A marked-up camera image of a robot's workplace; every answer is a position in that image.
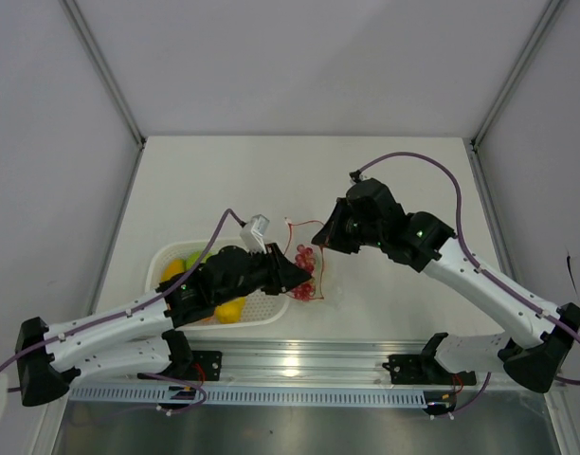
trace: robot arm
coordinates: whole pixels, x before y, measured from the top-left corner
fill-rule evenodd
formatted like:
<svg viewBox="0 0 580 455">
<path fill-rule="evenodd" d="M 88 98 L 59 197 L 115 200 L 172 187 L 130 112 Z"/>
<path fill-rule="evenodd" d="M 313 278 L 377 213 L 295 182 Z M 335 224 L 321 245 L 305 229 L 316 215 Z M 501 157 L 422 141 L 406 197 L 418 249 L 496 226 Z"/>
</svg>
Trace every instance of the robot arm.
<svg viewBox="0 0 580 455">
<path fill-rule="evenodd" d="M 264 219 L 255 218 L 260 223 Z M 257 234 L 265 227 L 257 226 L 255 219 L 245 227 L 247 237 L 256 239 L 248 245 L 250 251 L 226 246 L 182 283 L 178 281 L 183 274 L 177 275 L 124 308 L 50 326 L 40 318 L 23 322 L 17 353 L 52 340 L 17 360 L 23 405 L 48 403 L 88 377 L 182 375 L 192 354 L 185 336 L 175 328 L 210 317 L 216 306 L 256 290 L 278 295 L 311 279 L 276 244 L 262 242 Z M 148 338 L 130 342 L 139 337 Z"/>
<path fill-rule="evenodd" d="M 373 178 L 361 180 L 358 175 L 354 181 L 346 197 L 336 200 L 330 219 L 313 239 L 315 245 L 346 254 L 362 246 L 379 248 L 392 261 L 452 287 L 506 330 L 489 337 L 435 334 L 419 356 L 428 383 L 443 384 L 449 373 L 505 371 L 527 389 L 548 391 L 573 338 L 490 277 L 574 331 L 580 327 L 580 308 L 538 298 L 480 260 L 476 268 L 444 222 L 430 213 L 405 213 L 389 188 Z"/>
</svg>

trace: green fruit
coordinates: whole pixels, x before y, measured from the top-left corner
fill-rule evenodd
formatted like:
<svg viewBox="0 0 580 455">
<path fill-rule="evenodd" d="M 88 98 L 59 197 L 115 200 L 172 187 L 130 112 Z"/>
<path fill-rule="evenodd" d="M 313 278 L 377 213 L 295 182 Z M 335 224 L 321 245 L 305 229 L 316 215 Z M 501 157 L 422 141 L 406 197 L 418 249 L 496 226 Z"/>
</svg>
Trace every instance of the green fruit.
<svg viewBox="0 0 580 455">
<path fill-rule="evenodd" d="M 199 255 L 202 254 L 202 251 L 195 251 L 194 253 L 191 253 L 191 255 L 187 258 L 187 260 L 185 260 L 185 270 L 189 270 L 190 268 L 193 267 L 193 265 L 197 262 L 197 260 L 199 259 Z M 208 253 L 206 255 L 206 257 L 204 258 L 204 260 L 202 261 L 202 264 L 206 261 L 207 258 L 209 258 L 211 256 L 210 253 Z"/>
</svg>

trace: bunch of grapes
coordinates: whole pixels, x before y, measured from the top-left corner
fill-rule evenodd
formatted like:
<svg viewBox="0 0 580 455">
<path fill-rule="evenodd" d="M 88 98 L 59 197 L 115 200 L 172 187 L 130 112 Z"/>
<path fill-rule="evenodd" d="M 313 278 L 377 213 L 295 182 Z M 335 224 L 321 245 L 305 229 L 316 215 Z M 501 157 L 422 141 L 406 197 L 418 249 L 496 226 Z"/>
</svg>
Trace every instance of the bunch of grapes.
<svg viewBox="0 0 580 455">
<path fill-rule="evenodd" d="M 297 246 L 297 251 L 299 254 L 294 257 L 294 264 L 313 276 L 313 272 L 316 269 L 316 257 L 313 255 L 313 249 L 300 244 Z M 312 278 L 308 282 L 295 287 L 292 290 L 292 294 L 297 300 L 308 301 L 316 294 L 316 280 Z"/>
</svg>

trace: gray floor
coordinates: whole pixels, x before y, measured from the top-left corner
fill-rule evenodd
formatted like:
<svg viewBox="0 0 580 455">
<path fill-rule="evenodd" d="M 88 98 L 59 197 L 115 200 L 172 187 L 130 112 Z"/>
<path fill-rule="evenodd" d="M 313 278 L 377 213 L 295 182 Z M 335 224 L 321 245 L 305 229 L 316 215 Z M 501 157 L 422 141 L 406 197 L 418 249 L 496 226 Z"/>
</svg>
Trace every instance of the gray floor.
<svg viewBox="0 0 580 455">
<path fill-rule="evenodd" d="M 430 422 L 416 409 L 204 406 L 171 418 L 138 410 L 78 427 L 125 408 L 73 405 L 54 453 L 559 454 L 542 397 L 525 392 L 486 393 L 454 421 Z"/>
</svg>

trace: white basket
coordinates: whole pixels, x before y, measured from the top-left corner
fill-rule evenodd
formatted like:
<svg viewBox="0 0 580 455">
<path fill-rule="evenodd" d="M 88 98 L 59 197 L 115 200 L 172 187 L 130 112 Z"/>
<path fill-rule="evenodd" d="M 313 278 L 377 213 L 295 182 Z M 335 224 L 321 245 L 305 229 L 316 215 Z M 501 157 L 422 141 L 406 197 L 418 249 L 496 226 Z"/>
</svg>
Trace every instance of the white basket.
<svg viewBox="0 0 580 455">
<path fill-rule="evenodd" d="M 154 258 L 149 264 L 149 271 L 147 272 L 147 282 L 145 284 L 145 292 L 157 287 L 160 282 L 161 275 L 168 264 L 174 259 L 187 259 L 189 255 L 195 251 L 202 251 L 208 242 L 177 242 L 164 246 L 155 254 Z M 236 245 L 243 247 L 241 239 L 225 239 L 217 240 L 212 247 L 211 252 L 215 253 L 223 246 Z M 221 324 L 215 316 L 207 320 L 200 320 L 184 327 L 180 330 L 210 330 L 210 329 L 226 329 L 236 327 L 249 327 L 253 325 L 263 325 L 273 322 L 283 316 L 290 304 L 290 298 L 285 295 L 267 296 L 261 291 L 254 292 L 247 296 L 242 317 L 239 322 L 234 324 Z"/>
</svg>

